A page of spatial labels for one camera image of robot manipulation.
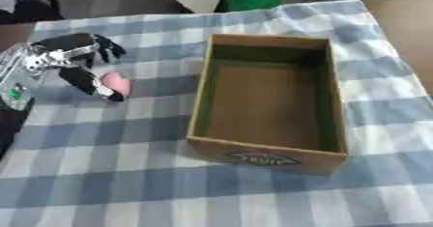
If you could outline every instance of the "cardboard box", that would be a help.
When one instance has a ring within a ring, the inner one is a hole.
[[[347,155],[330,42],[212,35],[188,142],[219,161],[331,172]]]

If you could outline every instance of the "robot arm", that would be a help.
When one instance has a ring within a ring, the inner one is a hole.
[[[59,70],[61,78],[86,94],[122,101],[121,93],[104,86],[84,69],[94,66],[97,53],[108,63],[109,54],[120,58],[126,51],[108,38],[84,33],[16,44],[0,54],[0,98],[12,109],[22,110],[36,94],[43,74]]]

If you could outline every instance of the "blue checkered tablecloth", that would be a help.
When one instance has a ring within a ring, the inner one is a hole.
[[[49,74],[0,163],[0,226],[433,226],[433,104],[361,1],[43,22],[32,40],[75,32],[128,50],[94,71],[130,78],[131,96],[92,98]],[[331,38],[352,157],[330,176],[189,157],[213,33]]]

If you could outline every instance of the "dark clothing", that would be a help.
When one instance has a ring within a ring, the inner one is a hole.
[[[13,14],[0,10],[0,24],[37,22],[63,19],[58,8],[53,8],[41,0],[18,0]]]

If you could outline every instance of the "green container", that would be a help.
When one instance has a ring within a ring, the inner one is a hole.
[[[221,0],[223,12],[240,12],[256,9],[269,9],[281,4],[281,0]]]

